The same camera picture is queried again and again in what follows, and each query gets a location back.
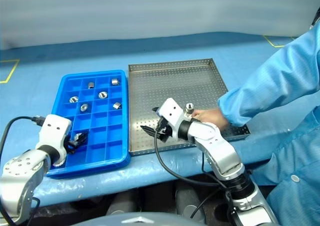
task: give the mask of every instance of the blue tabletop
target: blue tabletop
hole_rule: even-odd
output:
[[[0,81],[9,80],[0,84],[0,132],[16,116],[50,114],[60,80],[69,73],[121,69],[128,75],[128,64],[213,58],[228,89],[233,89],[276,52],[278,46],[292,40],[269,39],[272,44],[263,36],[206,33],[1,51],[1,60],[4,62],[0,65]],[[14,59],[20,61],[10,77],[15,64],[10,60]],[[272,149],[318,104],[319,99],[320,94],[316,93],[257,115],[248,123],[251,136],[232,143],[244,163],[268,159]],[[9,159],[35,147],[39,130],[29,121],[14,124],[4,147],[1,172]],[[171,169],[181,175],[190,176],[201,172],[202,158],[197,148],[163,152],[162,157]],[[161,167],[156,156],[148,154],[133,157],[127,167],[115,171],[59,180],[45,177],[35,190],[35,196],[41,199],[42,205],[48,205],[172,179],[173,176]]]

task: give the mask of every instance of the person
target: person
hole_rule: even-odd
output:
[[[281,48],[239,88],[219,98],[218,108],[193,117],[223,130],[243,126],[260,112],[320,89],[320,23]],[[267,197],[281,225],[320,225],[320,107],[315,107],[253,170],[258,185],[276,185]]]

